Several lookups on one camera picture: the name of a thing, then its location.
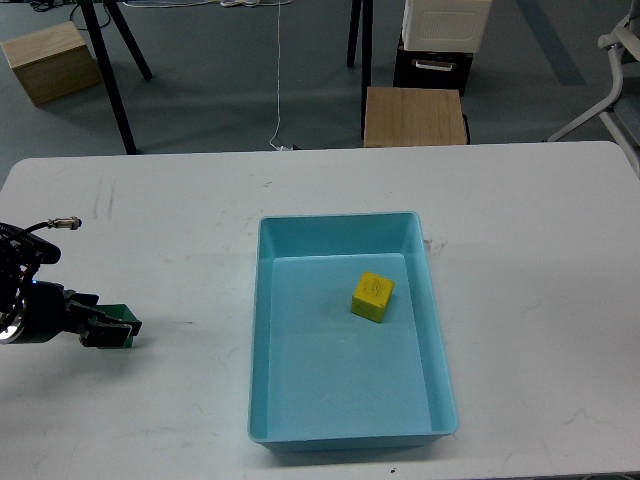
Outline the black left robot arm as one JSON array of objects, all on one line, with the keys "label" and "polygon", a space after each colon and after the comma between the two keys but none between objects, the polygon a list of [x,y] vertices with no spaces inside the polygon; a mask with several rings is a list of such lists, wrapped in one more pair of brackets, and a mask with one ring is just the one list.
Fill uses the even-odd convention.
[{"label": "black left robot arm", "polygon": [[142,322],[124,304],[100,305],[96,294],[35,279],[40,267],[61,258],[41,229],[77,230],[82,220],[48,219],[27,228],[1,225],[1,343],[40,344],[60,333],[76,334],[84,347],[123,349],[133,344]]}]

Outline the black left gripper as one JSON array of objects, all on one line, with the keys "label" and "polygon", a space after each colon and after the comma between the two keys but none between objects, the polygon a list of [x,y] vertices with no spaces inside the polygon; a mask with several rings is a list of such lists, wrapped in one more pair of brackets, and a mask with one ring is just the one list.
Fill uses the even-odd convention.
[{"label": "black left gripper", "polygon": [[107,316],[96,308],[98,301],[96,294],[32,282],[9,328],[9,343],[45,343],[65,332],[76,333],[84,347],[121,348],[133,324]]}]

